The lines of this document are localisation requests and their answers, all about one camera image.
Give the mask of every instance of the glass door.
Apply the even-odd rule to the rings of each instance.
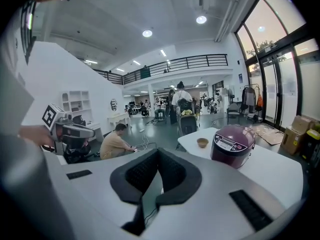
[[[279,65],[282,88],[282,113],[280,127],[285,129],[290,126],[297,115],[298,84],[296,66],[293,53],[290,49],[283,50],[275,55]]]
[[[265,120],[269,125],[278,128],[280,126],[280,115],[282,112],[281,100],[281,82],[277,74],[278,64],[273,56],[263,59],[262,66],[264,69],[266,83],[266,108]]]
[[[261,60],[266,83],[267,124],[284,131],[292,124],[298,105],[298,84],[291,48]]]

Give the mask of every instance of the tree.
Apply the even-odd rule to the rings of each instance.
[[[264,49],[266,49],[267,47],[269,47],[273,44],[274,44],[274,41],[272,41],[272,40],[270,40],[270,41],[265,40],[260,44],[258,42],[255,42],[255,46],[256,46],[256,49],[258,50],[258,53],[262,52]],[[247,50],[245,52],[251,56],[256,55],[256,52],[254,49]],[[285,61],[287,58],[285,56],[280,56],[278,59],[280,62],[282,62],[282,61]],[[264,66],[270,66],[272,64],[273,64],[272,61],[268,61],[264,64]],[[251,76],[260,76],[261,75],[259,63],[255,64],[252,69],[253,69],[253,71],[250,72]]]

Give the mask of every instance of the rice cooker control panel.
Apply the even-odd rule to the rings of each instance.
[[[229,152],[240,152],[248,148],[247,146],[242,145],[241,143],[233,141],[232,139],[226,138],[217,133],[214,135],[214,143],[218,145],[220,148]]]

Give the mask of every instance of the orange bag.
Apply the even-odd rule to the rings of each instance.
[[[258,101],[256,103],[258,107],[263,107],[264,106],[264,101],[262,100],[261,94],[258,95]]]

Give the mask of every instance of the rice cooker lid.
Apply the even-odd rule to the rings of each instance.
[[[218,147],[236,155],[236,153],[244,154],[247,149],[251,150],[255,142],[255,133],[249,127],[227,125],[218,130],[213,138],[213,143]]]

